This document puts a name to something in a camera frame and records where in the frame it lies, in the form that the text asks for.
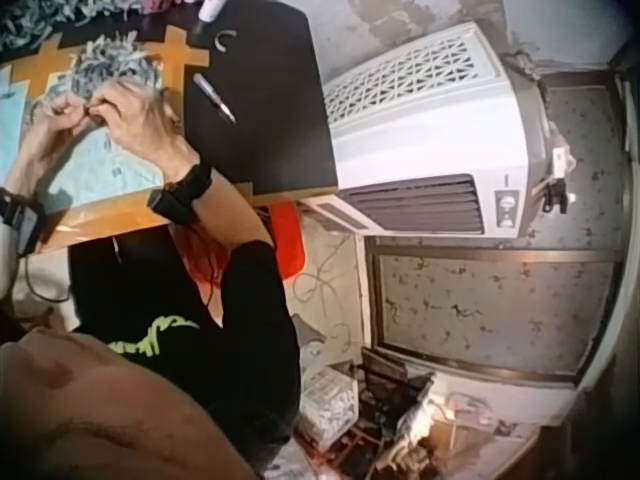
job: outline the wrist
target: wrist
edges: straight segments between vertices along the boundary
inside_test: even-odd
[[[4,188],[13,195],[31,199],[36,194],[39,175],[33,162],[21,158],[16,159],[7,173]]]
[[[158,166],[162,170],[166,183],[182,180],[189,170],[199,163],[200,155],[184,137],[176,137],[172,140],[168,148],[163,150],[162,158],[158,160]]]

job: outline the light blue paper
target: light blue paper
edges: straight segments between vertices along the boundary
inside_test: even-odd
[[[10,67],[0,70],[0,184],[7,178],[9,168],[18,155],[22,116],[27,101],[29,82],[9,86]]]
[[[0,70],[0,94],[9,70]],[[51,74],[49,86],[57,80]],[[29,82],[11,85],[13,94],[0,100],[0,181],[18,154],[20,130]],[[110,141],[102,127],[85,135],[61,159],[58,168],[39,185],[38,197],[47,213],[66,210],[90,202],[161,186],[162,173],[148,163]]]
[[[88,133],[44,179],[38,196],[47,213],[162,185],[162,173],[109,140],[105,127]]]

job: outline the craft project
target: craft project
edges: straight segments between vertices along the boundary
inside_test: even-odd
[[[33,103],[26,102],[28,82],[9,85],[0,100],[0,123],[15,128],[3,129],[0,149],[0,180],[13,162],[20,139],[20,122],[26,115],[30,124],[42,108],[64,92],[89,99],[109,78],[134,78],[138,82],[162,88],[162,65],[135,42],[136,32],[110,39],[104,36],[88,42],[69,59],[70,70],[49,75],[46,92]],[[3,76],[5,83],[9,74]],[[90,202],[116,197],[162,185],[157,167],[141,160],[111,142],[105,127],[96,127],[61,159],[59,168],[50,172],[39,185],[38,197],[47,213],[55,213]]]

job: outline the craft knife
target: craft knife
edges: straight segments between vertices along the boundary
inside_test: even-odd
[[[206,78],[204,78],[201,74],[196,73],[193,75],[193,81],[196,85],[198,85],[198,87],[200,87],[200,90],[202,90],[204,94],[209,97],[209,100],[211,100],[213,104],[220,110],[224,118],[229,120],[231,123],[236,123],[236,117],[233,116],[233,113],[231,113],[229,107],[227,107],[227,105],[222,101],[222,98],[220,97],[220,95],[218,95],[216,89],[213,88],[213,85],[211,85],[211,83],[209,83]]]

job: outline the hand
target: hand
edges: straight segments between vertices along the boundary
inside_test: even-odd
[[[171,108],[152,88],[129,79],[108,80],[90,102],[89,114],[102,118],[121,147],[157,165],[175,182],[199,162],[198,154],[174,130]]]
[[[36,184],[53,167],[91,119],[85,102],[73,93],[56,98],[50,111],[42,112],[22,139],[18,158],[12,165],[5,188],[31,197]]]

